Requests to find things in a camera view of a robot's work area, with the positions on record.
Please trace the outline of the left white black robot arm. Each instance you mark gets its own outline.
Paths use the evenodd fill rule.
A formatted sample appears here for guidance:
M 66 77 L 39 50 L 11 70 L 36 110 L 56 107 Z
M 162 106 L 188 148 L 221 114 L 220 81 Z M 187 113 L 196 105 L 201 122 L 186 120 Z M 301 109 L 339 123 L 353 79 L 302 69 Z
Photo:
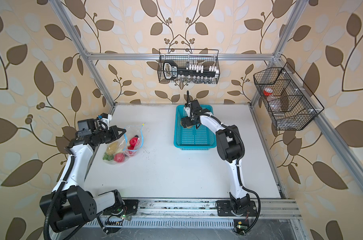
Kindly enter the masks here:
M 50 231 L 60 233 L 72 229 L 66 237 L 68 240 L 86 223 L 98 219 L 104 210 L 123 206 L 117 190 L 93 197 L 83 188 L 95 148 L 110 144 L 126 133 L 126 129 L 110 126 L 111 120 L 112 115 L 103 113 L 94 119 L 78 121 L 79 129 L 65 147 L 69 156 L 60 179 L 52 192 L 40 200 L 45 215 L 44 239 L 51 239 Z

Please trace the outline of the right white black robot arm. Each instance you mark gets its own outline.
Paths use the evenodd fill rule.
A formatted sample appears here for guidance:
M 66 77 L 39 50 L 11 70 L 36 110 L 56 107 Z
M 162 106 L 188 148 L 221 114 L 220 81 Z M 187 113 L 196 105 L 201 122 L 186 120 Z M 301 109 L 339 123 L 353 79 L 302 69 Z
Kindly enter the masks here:
M 229 191 L 231 211 L 236 216 L 243 215 L 246 208 L 251 206 L 249 194 L 257 195 L 257 193 L 247 189 L 242 182 L 241 163 L 245 147 L 237 126 L 224 124 L 210 110 L 202 108 L 198 100 L 188 100 L 183 110 L 186 113 L 186 117 L 181 119 L 183 128 L 203 125 L 215 134 L 218 155 L 227 162 L 231 176 Z

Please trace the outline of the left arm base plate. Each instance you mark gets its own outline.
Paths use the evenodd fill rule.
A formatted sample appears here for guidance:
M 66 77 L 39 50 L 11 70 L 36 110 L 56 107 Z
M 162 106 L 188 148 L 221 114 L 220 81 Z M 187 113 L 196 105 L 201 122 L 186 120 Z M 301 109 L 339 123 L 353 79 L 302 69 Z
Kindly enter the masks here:
M 117 216 L 122 218 L 130 215 L 135 215 L 139 209 L 139 200 L 137 199 L 122 199 L 111 207 L 102 211 L 103 216 Z

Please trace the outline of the red tomato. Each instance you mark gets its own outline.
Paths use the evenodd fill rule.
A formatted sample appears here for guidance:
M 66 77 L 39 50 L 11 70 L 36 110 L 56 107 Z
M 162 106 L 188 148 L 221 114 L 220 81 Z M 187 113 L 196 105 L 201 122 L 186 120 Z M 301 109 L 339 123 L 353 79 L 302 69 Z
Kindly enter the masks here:
M 114 161 L 116 163 L 123 163 L 125 161 L 126 155 L 124 153 L 117 153 L 114 156 Z

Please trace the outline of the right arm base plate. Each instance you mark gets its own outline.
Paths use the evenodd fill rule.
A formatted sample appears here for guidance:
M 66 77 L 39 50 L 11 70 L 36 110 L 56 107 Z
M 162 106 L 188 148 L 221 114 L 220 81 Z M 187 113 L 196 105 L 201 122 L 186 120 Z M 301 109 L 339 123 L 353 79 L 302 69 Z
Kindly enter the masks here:
M 245 207 L 236 209 L 232 200 L 218 200 L 215 202 L 215 207 L 217 209 L 217 215 L 219 217 L 256 217 L 257 207 L 255 201 L 250 201 Z

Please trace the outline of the red apple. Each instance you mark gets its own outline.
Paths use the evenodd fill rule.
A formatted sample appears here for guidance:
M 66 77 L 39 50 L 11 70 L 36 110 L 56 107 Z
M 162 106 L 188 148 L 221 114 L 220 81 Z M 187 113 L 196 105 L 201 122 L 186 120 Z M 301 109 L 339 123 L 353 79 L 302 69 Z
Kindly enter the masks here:
M 140 143 L 141 143 L 141 140 L 140 140 L 139 136 L 135 135 L 133 138 L 130 139 L 128 149 L 137 150 L 138 147 L 140 146 Z

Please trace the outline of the clear zip top bag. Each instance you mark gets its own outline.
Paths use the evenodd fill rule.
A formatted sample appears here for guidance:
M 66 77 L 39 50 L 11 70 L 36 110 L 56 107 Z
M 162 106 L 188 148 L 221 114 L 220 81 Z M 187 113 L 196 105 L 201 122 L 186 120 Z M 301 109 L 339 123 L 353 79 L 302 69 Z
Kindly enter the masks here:
M 118 142 L 118 143 L 122 144 L 122 146 L 124 147 L 123 151 L 121 152 L 126 155 L 124 162 L 126 162 L 130 158 L 134 157 L 139 152 L 139 150 L 143 147 L 143 145 L 144 145 L 144 135 L 143 135 L 144 126 L 145 126 L 145 124 L 141 124 L 139 126 L 127 126 L 126 132 L 123 134 L 123 136 L 120 139 L 114 141 L 114 142 Z M 137 150 L 129 150 L 128 149 L 129 141 L 135 135 L 138 135 L 141 140 L 140 146 L 138 147 Z M 106 152 L 103 155 L 103 161 L 107 164 L 112 164 L 112 165 L 113 164 L 123 164 L 123 163 L 116 163 L 114 161 L 114 156 L 107 155 Z

